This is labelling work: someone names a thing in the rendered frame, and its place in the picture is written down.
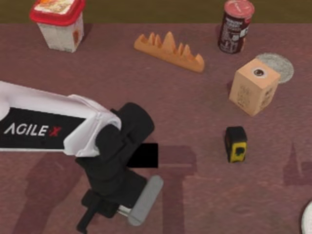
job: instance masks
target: brown beverage can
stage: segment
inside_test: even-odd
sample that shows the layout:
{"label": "brown beverage can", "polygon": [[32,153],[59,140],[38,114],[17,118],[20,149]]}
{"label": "brown beverage can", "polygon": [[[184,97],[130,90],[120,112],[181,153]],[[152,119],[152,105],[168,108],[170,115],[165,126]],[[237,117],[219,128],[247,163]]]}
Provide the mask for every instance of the brown beverage can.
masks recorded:
{"label": "brown beverage can", "polygon": [[228,0],[224,4],[218,46],[221,51],[236,54],[243,50],[254,5],[248,0]]}

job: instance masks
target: wooden spiked object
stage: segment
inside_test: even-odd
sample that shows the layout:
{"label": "wooden spiked object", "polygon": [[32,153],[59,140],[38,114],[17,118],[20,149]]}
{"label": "wooden spiked object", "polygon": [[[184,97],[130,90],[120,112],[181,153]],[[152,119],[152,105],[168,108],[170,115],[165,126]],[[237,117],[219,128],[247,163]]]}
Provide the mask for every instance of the wooden spiked object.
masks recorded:
{"label": "wooden spiked object", "polygon": [[134,47],[146,54],[194,72],[202,72],[205,68],[202,56],[200,54],[193,56],[189,45],[186,44],[184,46],[180,43],[179,47],[176,47],[175,39],[171,32],[167,33],[163,43],[159,35],[151,33],[149,38],[146,38],[142,34],[136,39]]}

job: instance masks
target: container with red lid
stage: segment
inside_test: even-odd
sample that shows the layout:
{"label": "container with red lid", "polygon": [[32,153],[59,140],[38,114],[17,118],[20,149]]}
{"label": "container with red lid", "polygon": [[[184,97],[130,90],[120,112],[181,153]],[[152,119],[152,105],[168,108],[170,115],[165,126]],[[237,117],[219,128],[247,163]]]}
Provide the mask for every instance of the container with red lid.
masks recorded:
{"label": "container with red lid", "polygon": [[50,49],[75,52],[84,35],[84,6],[85,0],[36,0],[29,16]]}
{"label": "container with red lid", "polygon": [[243,50],[254,5],[248,0],[228,0],[218,40],[221,51],[236,54]]}

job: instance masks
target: pink can top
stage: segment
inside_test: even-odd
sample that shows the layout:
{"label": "pink can top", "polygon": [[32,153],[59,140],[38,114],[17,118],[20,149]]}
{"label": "pink can top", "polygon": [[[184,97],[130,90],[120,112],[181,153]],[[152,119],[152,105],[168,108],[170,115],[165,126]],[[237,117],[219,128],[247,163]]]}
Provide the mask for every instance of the pink can top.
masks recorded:
{"label": "pink can top", "polygon": [[249,18],[254,14],[254,5],[248,0],[228,0],[224,10],[235,18]]}

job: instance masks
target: black and yellow box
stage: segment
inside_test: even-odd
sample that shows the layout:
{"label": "black and yellow box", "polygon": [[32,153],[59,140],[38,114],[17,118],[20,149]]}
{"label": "black and yellow box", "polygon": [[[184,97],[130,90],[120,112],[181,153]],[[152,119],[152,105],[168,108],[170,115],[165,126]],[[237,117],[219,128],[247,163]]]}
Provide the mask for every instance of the black and yellow box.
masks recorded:
{"label": "black and yellow box", "polygon": [[225,147],[229,162],[243,162],[247,150],[247,135],[243,127],[228,127],[225,132]]}

